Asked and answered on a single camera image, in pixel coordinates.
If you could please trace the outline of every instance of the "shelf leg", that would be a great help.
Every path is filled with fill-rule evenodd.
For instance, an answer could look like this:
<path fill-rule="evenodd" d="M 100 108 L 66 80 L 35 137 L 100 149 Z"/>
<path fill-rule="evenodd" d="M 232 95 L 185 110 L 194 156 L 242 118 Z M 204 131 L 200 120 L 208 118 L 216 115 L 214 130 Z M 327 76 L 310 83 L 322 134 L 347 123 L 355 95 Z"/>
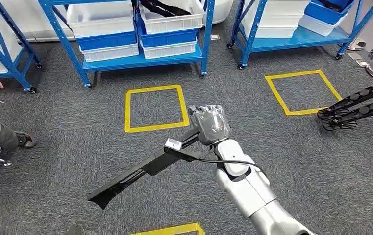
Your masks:
<path fill-rule="evenodd" d="M 4 20 L 7 24 L 12 28 L 13 32 L 16 34 L 18 39 L 22 42 L 23 47 L 29 54 L 34 54 L 35 63 L 40 64 L 42 60 L 37 56 L 35 51 L 33 50 L 32 46 L 30 45 L 29 41 L 26 40 L 23 33 L 20 31 L 19 27 L 17 27 L 16 23 L 13 21 L 9 13 L 6 11 L 4 6 L 0 3 L 0 13 L 3 16 Z"/>
<path fill-rule="evenodd" d="M 53 29 L 55 30 L 56 34 L 58 35 L 59 40 L 61 41 L 62 46 L 64 47 L 66 53 L 68 54 L 71 62 L 73 63 L 76 71 L 78 72 L 79 77 L 81 78 L 82 82 L 84 83 L 84 87 L 91 87 L 91 82 L 87 77 L 87 74 L 82 71 L 82 66 L 78 57 L 76 56 L 70 42 L 68 41 L 64 31 L 62 30 L 61 25 L 59 24 L 58 20 L 55 17 L 53 12 L 52 6 L 44 4 L 43 1 L 39 0 L 39 3 L 48 18 L 50 24 L 52 25 Z"/>
<path fill-rule="evenodd" d="M 208 52 L 209 44 L 211 42 L 211 30 L 212 30 L 212 18 L 214 16 L 214 5 L 215 0 L 207 0 L 208 7 L 206 9 L 206 25 L 205 33 L 203 37 L 203 49 L 202 49 L 202 61 L 200 63 L 200 73 L 201 75 L 206 75 L 206 65 L 208 63 Z"/>
<path fill-rule="evenodd" d="M 245 50 L 244 50 L 244 53 L 243 53 L 243 58 L 242 58 L 241 64 L 240 64 L 242 67 L 247 66 L 247 62 L 249 60 L 250 53 L 251 53 L 252 44 L 254 42 L 254 37 L 255 37 L 255 34 L 257 32 L 257 29 L 258 29 L 258 24 L 261 21 L 261 16 L 263 14 L 264 7 L 266 6 L 266 3 L 267 3 L 267 0 L 261 0 L 258 3 L 257 13 L 254 16 L 254 21 L 253 21 L 253 24 L 252 24 L 252 27 L 251 27 L 251 32 L 250 32 L 250 35 L 249 35 L 249 39 L 247 40 L 247 45 L 245 47 Z"/>
<path fill-rule="evenodd" d="M 341 48 L 339 48 L 338 55 L 343 55 L 345 54 L 345 51 L 348 48 L 349 43 L 343 43 Z"/>
<path fill-rule="evenodd" d="M 338 55 L 343 55 L 345 53 L 345 50 L 348 48 L 349 44 L 355 40 L 355 38 L 358 36 L 358 34 L 361 32 L 361 30 L 364 28 L 365 24 L 371 19 L 373 16 L 373 5 L 370 7 L 368 12 L 365 14 L 365 16 L 362 18 L 362 20 L 358 23 L 359 14 L 361 12 L 362 8 L 362 0 L 359 0 L 357 12 L 355 15 L 354 20 L 354 26 L 352 28 L 352 33 L 349 36 L 351 38 L 351 41 L 348 43 L 342 44 L 341 48 L 338 51 Z"/>
<path fill-rule="evenodd" d="M 26 80 L 24 74 L 21 74 L 16 68 L 9 68 L 9 72 L 13 75 L 16 81 L 20 83 L 24 91 L 30 91 L 32 85 Z"/>
<path fill-rule="evenodd" d="M 243 12 L 243 9 L 244 0 L 240 0 L 240 3 L 237 7 L 237 11 L 235 13 L 235 23 L 234 27 L 232 28 L 231 39 L 229 40 L 231 46 L 233 46 L 235 44 L 235 40 L 237 40 L 238 27 L 240 26 L 240 22 L 238 22 L 238 20 L 241 18 L 241 13 Z"/>

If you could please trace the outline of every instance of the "blue metal shelf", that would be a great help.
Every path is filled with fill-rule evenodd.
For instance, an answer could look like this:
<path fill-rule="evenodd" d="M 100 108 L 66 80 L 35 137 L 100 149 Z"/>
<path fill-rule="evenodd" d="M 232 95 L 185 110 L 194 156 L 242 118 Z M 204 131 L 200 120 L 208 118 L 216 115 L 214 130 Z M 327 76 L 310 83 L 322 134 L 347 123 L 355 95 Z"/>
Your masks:
<path fill-rule="evenodd" d="M 150 64 L 155 65 L 169 65 L 169 64 L 182 64 L 199 62 L 203 59 L 202 51 L 199 44 L 197 43 L 195 48 L 195 53 L 168 56 L 156 59 L 145 59 L 142 50 L 139 50 L 139 55 L 130 56 L 125 58 L 113 59 L 113 60 L 102 60 L 95 62 L 86 62 L 84 60 L 82 64 L 82 69 L 84 72 L 96 72 L 96 71 L 107 71 L 107 70 L 118 70 L 126 68 L 135 67 L 145 67 L 150 66 Z"/>
<path fill-rule="evenodd" d="M 33 48 L 31 47 L 30 43 L 26 40 L 23 33 L 19 30 L 17 25 L 14 23 L 12 18 L 10 17 L 9 13 L 6 11 L 6 9 L 3 7 L 3 5 L 0 3 L 0 14 L 6 21 L 6 23 L 10 26 L 10 28 L 13 30 L 13 32 L 16 34 L 18 39 L 22 43 L 23 49 L 15 59 L 15 61 L 12 61 L 12 58 L 10 57 L 10 54 L 8 52 L 6 43 L 4 41 L 4 38 L 0 32 L 0 45 L 2 48 L 2 51 L 0 51 L 0 62 L 8 69 L 9 72 L 7 73 L 1 73 L 0 78 L 15 78 L 22 86 L 24 91 L 32 91 L 33 93 L 36 92 L 36 89 L 32 87 L 31 84 L 26 80 L 26 74 L 27 71 L 30 68 L 30 65 L 32 64 L 32 61 L 35 62 L 36 65 L 41 65 L 40 58 L 35 54 Z M 21 57 L 23 56 L 23 53 L 27 52 L 29 54 L 29 57 L 27 59 L 27 62 L 22 70 L 22 72 L 18 71 L 17 66 L 20 62 Z"/>
<path fill-rule="evenodd" d="M 86 62 L 85 60 L 80 62 L 71 47 L 67 37 L 65 36 L 61 26 L 59 25 L 58 20 L 55 17 L 55 14 L 64 21 L 66 24 L 65 18 L 60 15 L 59 11 L 56 9 L 55 5 L 65 5 L 65 8 L 69 4 L 81 4 L 81 3 L 95 3 L 95 2 L 110 2 L 110 1 L 123 1 L 123 0 L 38 0 L 46 17 L 49 22 L 52 24 L 53 29 L 58 35 L 59 40 L 62 43 L 66 53 L 68 54 L 70 60 L 75 66 L 76 71 L 78 72 L 83 84 L 85 87 L 91 87 L 91 82 L 87 77 L 87 72 L 98 72 L 98 71 L 109 71 L 109 70 L 119 70 L 126 68 L 135 68 L 135 67 L 145 67 L 145 66 L 159 66 L 159 65 L 168 65 L 168 64 L 180 64 L 180 63 L 194 63 L 200 62 L 200 73 L 202 75 L 206 74 L 206 65 L 208 61 L 208 51 L 209 43 L 212 29 L 212 17 L 214 13 L 215 0 L 207 0 L 204 5 L 204 10 L 206 10 L 206 27 L 204 33 L 203 43 L 200 47 L 197 43 L 196 52 L 191 54 L 179 55 L 179 56 L 170 56 L 164 58 L 150 59 L 146 60 L 143 53 L 140 50 L 140 54 L 137 56 L 131 56 L 126 58 L 119 58 L 113 60 L 104 60 L 96 62 Z"/>
<path fill-rule="evenodd" d="M 255 0 L 251 0 L 246 9 L 244 9 L 244 0 L 240 0 L 235 15 L 234 28 L 231 33 L 231 39 L 228 43 L 228 47 L 231 47 L 236 43 L 243 52 L 243 56 L 239 64 L 240 68 L 247 66 L 249 55 L 252 52 L 282 50 L 300 47 L 315 47 L 327 44 L 342 43 L 342 46 L 336 55 L 336 59 L 339 59 L 345 53 L 348 45 L 356 38 L 358 33 L 362 30 L 362 28 L 373 15 L 372 5 L 365 16 L 361 19 L 361 21 L 359 21 L 359 13 L 362 7 L 363 0 L 358 1 L 358 8 L 356 10 L 355 20 L 352 27 L 352 32 L 350 34 L 345 33 L 344 30 L 342 30 L 340 27 L 337 27 L 327 37 L 324 37 L 303 27 L 298 27 L 294 32 L 292 38 L 255 38 L 255 34 L 263 15 L 264 7 L 267 3 L 267 0 L 260 0 L 256 14 L 254 16 L 250 35 L 248 38 L 246 38 L 243 26 L 241 25 L 241 21 L 248 13 L 251 6 L 255 3 Z M 239 32 L 243 35 L 243 42 L 238 40 Z"/>
<path fill-rule="evenodd" d="M 242 25 L 240 32 L 244 35 Z M 347 43 L 351 39 L 340 27 L 335 28 L 327 37 L 299 27 L 292 38 L 254 38 L 251 52 L 281 50 L 300 47 L 322 46 L 335 43 Z"/>

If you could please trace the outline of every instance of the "gray carpet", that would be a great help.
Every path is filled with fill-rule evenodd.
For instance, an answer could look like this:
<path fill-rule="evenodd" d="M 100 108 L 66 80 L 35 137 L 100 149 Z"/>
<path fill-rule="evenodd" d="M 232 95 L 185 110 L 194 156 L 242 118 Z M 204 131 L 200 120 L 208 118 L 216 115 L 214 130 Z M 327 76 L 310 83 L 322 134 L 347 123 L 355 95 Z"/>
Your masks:
<path fill-rule="evenodd" d="M 253 234 L 216 183 L 212 164 L 178 162 L 161 174 L 145 176 L 106 210 L 86 200 L 166 138 L 187 127 L 124 133 L 124 100 L 129 89 L 179 84 L 187 105 L 223 105 L 233 137 L 263 167 L 282 205 L 319 233 L 373 233 L 373 117 L 357 129 L 325 132 L 315 115 L 286 116 L 264 75 L 321 69 L 341 96 L 373 80 L 349 57 L 334 60 L 337 46 L 253 54 L 237 70 L 240 51 L 228 50 L 232 17 L 214 27 L 208 75 L 196 65 L 173 65 L 104 72 L 85 89 L 59 43 L 34 44 L 45 60 L 32 69 L 37 94 L 24 94 L 15 81 L 0 91 L 0 121 L 33 133 L 39 144 L 6 154 L 0 166 L 0 233 L 127 234 L 198 222 L 209 234 Z M 277 84 L 289 106 L 315 108 L 335 100 L 314 76 Z M 136 94 L 134 126 L 179 121 L 171 91 Z"/>

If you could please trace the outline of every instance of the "caster wheel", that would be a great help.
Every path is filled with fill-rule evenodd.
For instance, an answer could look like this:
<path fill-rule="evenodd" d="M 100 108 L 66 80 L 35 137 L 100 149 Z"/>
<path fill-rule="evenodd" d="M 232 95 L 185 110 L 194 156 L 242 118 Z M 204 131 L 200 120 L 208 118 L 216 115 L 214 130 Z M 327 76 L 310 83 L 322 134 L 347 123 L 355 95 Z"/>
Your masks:
<path fill-rule="evenodd" d="M 37 92 L 36 87 L 31 87 L 29 93 L 35 94 Z"/>

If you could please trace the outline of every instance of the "white wall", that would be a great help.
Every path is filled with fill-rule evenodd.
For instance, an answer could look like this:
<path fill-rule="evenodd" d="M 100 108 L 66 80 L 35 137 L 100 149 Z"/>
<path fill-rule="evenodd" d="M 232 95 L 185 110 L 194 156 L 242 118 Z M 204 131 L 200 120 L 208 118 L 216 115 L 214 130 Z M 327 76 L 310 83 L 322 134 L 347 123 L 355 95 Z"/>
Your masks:
<path fill-rule="evenodd" d="M 38 0 L 0 0 L 0 2 L 29 41 L 58 40 Z M 63 6 L 57 8 L 66 17 L 65 8 Z M 67 37 L 71 38 L 72 32 L 60 19 L 58 21 Z"/>

